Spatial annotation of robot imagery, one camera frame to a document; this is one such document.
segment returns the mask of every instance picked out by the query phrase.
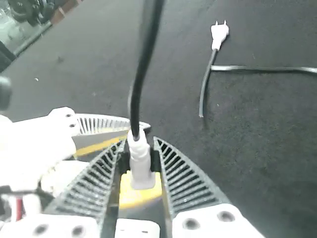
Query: yellow outlet cover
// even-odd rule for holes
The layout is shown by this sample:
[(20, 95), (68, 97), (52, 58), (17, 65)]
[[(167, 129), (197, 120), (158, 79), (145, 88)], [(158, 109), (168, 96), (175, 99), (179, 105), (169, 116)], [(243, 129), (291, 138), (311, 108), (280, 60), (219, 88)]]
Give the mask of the yellow outlet cover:
[(151, 189), (134, 190), (131, 187), (131, 172), (121, 176), (119, 208), (126, 209), (142, 205), (162, 195), (160, 174), (155, 173), (155, 186)]

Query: dark carpet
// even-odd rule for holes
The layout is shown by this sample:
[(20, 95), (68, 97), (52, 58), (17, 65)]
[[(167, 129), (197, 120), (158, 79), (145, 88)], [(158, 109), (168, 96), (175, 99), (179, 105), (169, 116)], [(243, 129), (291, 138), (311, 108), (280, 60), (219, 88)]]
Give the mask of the dark carpet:
[[(210, 25), (230, 37), (216, 64), (317, 67), (315, 0), (170, 0), (142, 97), (142, 120), (188, 155), (269, 238), (317, 236), (317, 78), (212, 73)], [(86, 0), (4, 73), (12, 120), (69, 106), (127, 116), (141, 1)]]

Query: black power cord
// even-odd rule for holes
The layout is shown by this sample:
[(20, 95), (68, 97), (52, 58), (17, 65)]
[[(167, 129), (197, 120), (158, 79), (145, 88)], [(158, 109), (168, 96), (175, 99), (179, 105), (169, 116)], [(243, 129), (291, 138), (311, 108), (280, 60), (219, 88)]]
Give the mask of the black power cord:
[(315, 67), (307, 67), (307, 66), (295, 66), (295, 67), (250, 67), (243, 65), (214, 65), (215, 54), (212, 52), (211, 59), (207, 66), (203, 82), (202, 88), (200, 92), (200, 101), (199, 101), (199, 117), (204, 117), (204, 99), (206, 86), (208, 82), (208, 78), (211, 71), (223, 71), (223, 72), (247, 72), (247, 73), (307, 73), (317, 76), (317, 68)]
[(211, 66), (213, 65), (213, 63), (216, 59), (217, 52), (218, 52), (218, 50), (213, 50), (211, 52), (209, 63), (208, 63), (208, 66), (207, 66), (207, 69), (206, 69), (206, 72), (205, 72), (205, 75), (204, 75), (203, 81), (202, 81), (202, 88), (200, 90), (200, 98), (199, 98), (199, 117), (201, 117), (201, 118), (204, 117), (205, 91), (206, 91), (209, 75), (211, 72)]
[(142, 25), (140, 28), (141, 52), (135, 79), (129, 93), (128, 112), (133, 139), (139, 140), (140, 100), (144, 79), (150, 65), (164, 0), (144, 0)]
[(317, 75), (317, 68), (299, 67), (249, 67), (239, 65), (211, 65), (211, 71), (249, 72), (249, 73), (308, 73)]

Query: red wire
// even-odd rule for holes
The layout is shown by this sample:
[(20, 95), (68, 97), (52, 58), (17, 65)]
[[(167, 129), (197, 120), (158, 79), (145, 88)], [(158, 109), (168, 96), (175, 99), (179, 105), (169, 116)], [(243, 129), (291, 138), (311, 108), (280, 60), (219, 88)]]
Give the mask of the red wire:
[(22, 198), (16, 199), (16, 221), (22, 219), (23, 202)]

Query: white plug body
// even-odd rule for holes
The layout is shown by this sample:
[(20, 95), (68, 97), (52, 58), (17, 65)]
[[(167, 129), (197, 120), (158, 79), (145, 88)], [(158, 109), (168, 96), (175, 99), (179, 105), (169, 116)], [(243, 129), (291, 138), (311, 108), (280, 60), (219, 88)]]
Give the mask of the white plug body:
[(211, 35), (212, 35), (212, 50), (220, 50), (222, 42), (229, 35), (229, 27), (227, 26), (227, 22), (224, 21), (223, 24), (218, 24), (216, 21), (215, 25), (211, 26)]
[(135, 190), (150, 189), (155, 185), (155, 174), (151, 172), (150, 145), (144, 130), (140, 128), (140, 138), (133, 139), (132, 131), (128, 132), (130, 150), (131, 187)]

